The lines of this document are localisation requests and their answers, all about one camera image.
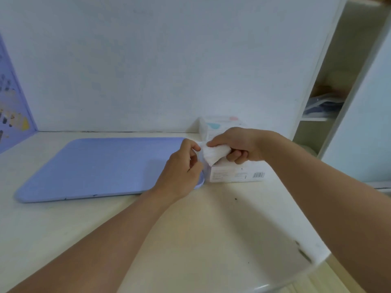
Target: blue tray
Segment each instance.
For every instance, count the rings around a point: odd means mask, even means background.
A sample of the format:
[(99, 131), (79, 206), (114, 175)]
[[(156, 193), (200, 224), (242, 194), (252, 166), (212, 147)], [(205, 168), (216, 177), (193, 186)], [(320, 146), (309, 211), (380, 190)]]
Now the blue tray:
[[(104, 138), (69, 142), (15, 192), (20, 202), (142, 193), (154, 186), (183, 138)], [(201, 173), (196, 188), (204, 183)]]

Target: white desk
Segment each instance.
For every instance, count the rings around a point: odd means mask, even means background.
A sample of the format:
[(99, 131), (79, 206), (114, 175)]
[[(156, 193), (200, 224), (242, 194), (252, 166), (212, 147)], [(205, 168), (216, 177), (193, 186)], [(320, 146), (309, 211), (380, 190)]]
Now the white desk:
[[(0, 155), (0, 292), (136, 199), (22, 204), (13, 199), (15, 190), (74, 139), (141, 136), (198, 139), (185, 133), (42, 132)], [(263, 292), (313, 269), (329, 254), (274, 174), (266, 182), (208, 184), (159, 219), (119, 292)]]

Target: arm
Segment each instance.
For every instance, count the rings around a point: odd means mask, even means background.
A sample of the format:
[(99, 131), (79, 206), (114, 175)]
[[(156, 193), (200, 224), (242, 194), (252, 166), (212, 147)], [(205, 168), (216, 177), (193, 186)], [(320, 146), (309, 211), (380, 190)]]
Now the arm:
[(196, 186), (203, 165), (193, 149), (200, 147), (185, 139), (154, 188), (9, 293), (116, 292), (159, 217)]
[(238, 164), (265, 160), (341, 264), (367, 292), (391, 291), (391, 200), (308, 154), (278, 133), (231, 128), (208, 143), (228, 144)]

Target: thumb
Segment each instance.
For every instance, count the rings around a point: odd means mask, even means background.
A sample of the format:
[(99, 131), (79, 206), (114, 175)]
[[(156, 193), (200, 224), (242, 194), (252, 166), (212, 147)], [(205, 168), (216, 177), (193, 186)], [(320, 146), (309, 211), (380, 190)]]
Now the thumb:
[(215, 136), (213, 140), (206, 143), (208, 147), (215, 147), (217, 145), (226, 144), (228, 142), (226, 134), (222, 133), (221, 135)]
[(201, 174), (203, 168), (204, 168), (204, 164), (198, 161), (193, 165), (193, 167), (189, 170), (189, 172), (198, 177)]

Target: person's right hand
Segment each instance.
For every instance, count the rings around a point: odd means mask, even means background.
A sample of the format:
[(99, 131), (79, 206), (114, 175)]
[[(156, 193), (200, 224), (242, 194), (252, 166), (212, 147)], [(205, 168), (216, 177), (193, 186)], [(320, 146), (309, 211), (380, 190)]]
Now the person's right hand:
[(225, 133), (207, 142), (207, 145), (209, 147), (215, 147), (217, 145), (227, 144), (232, 148), (231, 153), (227, 155), (227, 160), (236, 164), (242, 164), (247, 160), (261, 161), (263, 158), (260, 152), (260, 142), (265, 133), (267, 131), (232, 127)]

